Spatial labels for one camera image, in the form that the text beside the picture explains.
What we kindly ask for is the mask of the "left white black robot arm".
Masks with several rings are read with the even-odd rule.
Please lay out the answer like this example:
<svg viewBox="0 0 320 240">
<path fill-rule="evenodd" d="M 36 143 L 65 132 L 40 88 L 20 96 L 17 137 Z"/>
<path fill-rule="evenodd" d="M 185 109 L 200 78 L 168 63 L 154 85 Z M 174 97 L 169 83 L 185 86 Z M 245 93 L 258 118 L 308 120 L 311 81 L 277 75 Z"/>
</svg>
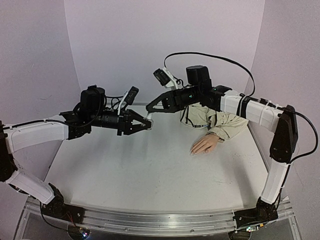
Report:
<svg viewBox="0 0 320 240">
<path fill-rule="evenodd" d="M 64 196 L 51 183 L 37 177 L 29 168 L 15 158 L 15 154 L 29 149 L 39 150 L 51 143 L 79 139 L 92 132 L 93 127 L 113 129 L 117 135 L 132 135 L 150 130 L 153 121 L 127 107 L 138 93 L 132 87 L 124 94 L 117 109 L 107 106 L 108 98 L 102 87 L 91 85 L 80 94 L 79 103 L 57 118 L 49 117 L 18 124 L 0 125 L 0 180 L 18 192 L 41 203 L 56 218 L 68 213 Z"/>
</svg>

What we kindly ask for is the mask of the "white nail polish cap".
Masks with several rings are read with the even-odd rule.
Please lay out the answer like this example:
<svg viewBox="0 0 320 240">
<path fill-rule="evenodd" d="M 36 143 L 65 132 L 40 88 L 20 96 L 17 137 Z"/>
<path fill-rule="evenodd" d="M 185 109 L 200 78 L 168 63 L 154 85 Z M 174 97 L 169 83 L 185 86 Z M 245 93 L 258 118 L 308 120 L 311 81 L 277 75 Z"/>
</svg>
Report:
<svg viewBox="0 0 320 240">
<path fill-rule="evenodd" d="M 149 112 L 149 113 L 146 115 L 146 119 L 148 119 L 148 120 L 151 121 L 151 120 L 152 120 L 152 115 L 153 115 L 153 114 Z"/>
</svg>

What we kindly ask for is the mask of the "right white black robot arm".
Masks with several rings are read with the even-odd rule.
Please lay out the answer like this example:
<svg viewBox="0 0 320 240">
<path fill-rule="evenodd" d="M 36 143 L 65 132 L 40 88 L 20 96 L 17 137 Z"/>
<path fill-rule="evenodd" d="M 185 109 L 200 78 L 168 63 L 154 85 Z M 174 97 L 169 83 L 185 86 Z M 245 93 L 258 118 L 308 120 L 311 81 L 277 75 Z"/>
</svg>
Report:
<svg viewBox="0 0 320 240">
<path fill-rule="evenodd" d="M 233 215 L 238 231 L 251 232 L 278 218 L 278 207 L 298 141 L 297 117 L 294 107 L 279 106 L 271 101 L 238 93 L 229 87 L 212 86 L 206 66 L 186 69 L 188 86 L 178 88 L 174 76 L 166 69 L 154 72 L 167 92 L 146 106 L 149 113 L 180 112 L 180 120 L 207 133 L 192 147 L 193 153 L 203 152 L 236 136 L 248 123 L 256 123 L 273 133 L 269 149 L 271 165 L 260 197 L 254 208 L 238 210 Z"/>
</svg>

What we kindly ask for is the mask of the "clear nail polish bottle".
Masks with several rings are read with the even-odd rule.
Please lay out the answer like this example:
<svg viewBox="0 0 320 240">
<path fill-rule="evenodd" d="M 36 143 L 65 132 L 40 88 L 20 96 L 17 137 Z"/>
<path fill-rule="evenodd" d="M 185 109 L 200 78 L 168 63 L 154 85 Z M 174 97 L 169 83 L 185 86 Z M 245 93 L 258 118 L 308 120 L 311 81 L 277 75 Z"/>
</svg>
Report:
<svg viewBox="0 0 320 240">
<path fill-rule="evenodd" d="M 147 119 L 145 123 L 145 129 L 151 130 L 153 127 L 154 121 L 152 119 Z"/>
</svg>

